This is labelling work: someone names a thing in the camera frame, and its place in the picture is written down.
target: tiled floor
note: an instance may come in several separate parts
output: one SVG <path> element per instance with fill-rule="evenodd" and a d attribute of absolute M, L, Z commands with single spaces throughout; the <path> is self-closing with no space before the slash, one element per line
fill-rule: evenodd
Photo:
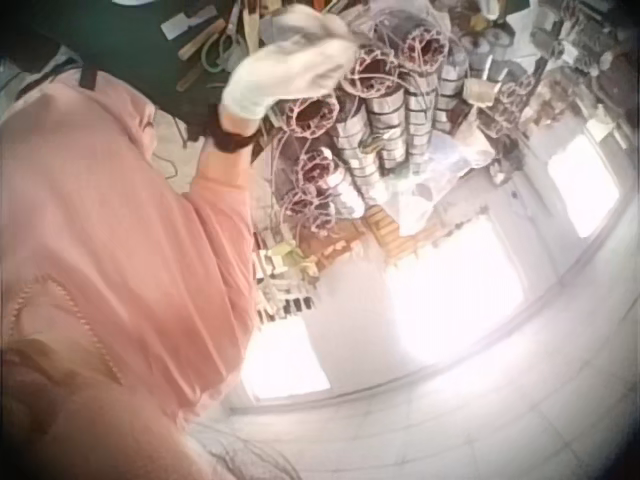
<path fill-rule="evenodd" d="M 530 323 L 445 375 L 326 409 L 231 422 L 242 419 L 247 438 L 282 448 L 305 479 L 592 478 L 640 406 L 640 288 L 628 261 L 637 239 L 631 202 Z"/>

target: wire bundle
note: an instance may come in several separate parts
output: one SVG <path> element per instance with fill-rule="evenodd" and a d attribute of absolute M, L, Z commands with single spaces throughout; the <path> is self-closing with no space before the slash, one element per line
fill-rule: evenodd
<path fill-rule="evenodd" d="M 333 94 L 292 100 L 285 107 L 284 128 L 295 137 L 316 138 L 335 123 L 338 110 Z"/>

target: copper wire coil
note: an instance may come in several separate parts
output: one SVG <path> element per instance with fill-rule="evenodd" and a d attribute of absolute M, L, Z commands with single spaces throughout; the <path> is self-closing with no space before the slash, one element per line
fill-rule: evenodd
<path fill-rule="evenodd" d="M 306 152 L 297 164 L 298 184 L 317 185 L 326 180 L 333 171 L 333 158 L 330 157 L 328 150 L 322 148 Z"/>
<path fill-rule="evenodd" d="M 402 65 L 414 72 L 435 72 L 447 55 L 447 39 L 439 30 L 421 26 L 411 32 L 399 58 Z"/>
<path fill-rule="evenodd" d="M 286 104 L 284 128 L 294 137 L 316 138 L 335 123 L 338 111 L 333 94 L 292 100 Z"/>
<path fill-rule="evenodd" d="M 353 68 L 340 84 L 352 95 L 375 98 L 396 88 L 398 70 L 392 50 L 366 46 L 360 49 Z"/>

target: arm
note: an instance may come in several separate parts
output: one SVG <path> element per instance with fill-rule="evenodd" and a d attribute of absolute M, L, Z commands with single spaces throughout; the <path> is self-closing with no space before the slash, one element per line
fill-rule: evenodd
<path fill-rule="evenodd" d="M 248 137 L 258 129 L 258 120 L 235 115 L 224 105 L 218 107 L 218 112 L 220 124 L 226 132 Z M 246 189 L 250 166 L 251 146 L 238 152 L 224 153 L 212 144 L 210 148 L 204 149 L 200 156 L 194 182 L 207 179 L 229 187 Z"/>

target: pink sleeve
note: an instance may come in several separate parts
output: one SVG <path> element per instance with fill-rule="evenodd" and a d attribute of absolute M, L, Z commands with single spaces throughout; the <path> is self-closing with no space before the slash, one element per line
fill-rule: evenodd
<path fill-rule="evenodd" d="M 193 206 L 218 260 L 234 320 L 251 328 L 255 275 L 249 192 L 196 175 L 191 191 L 184 196 Z"/>

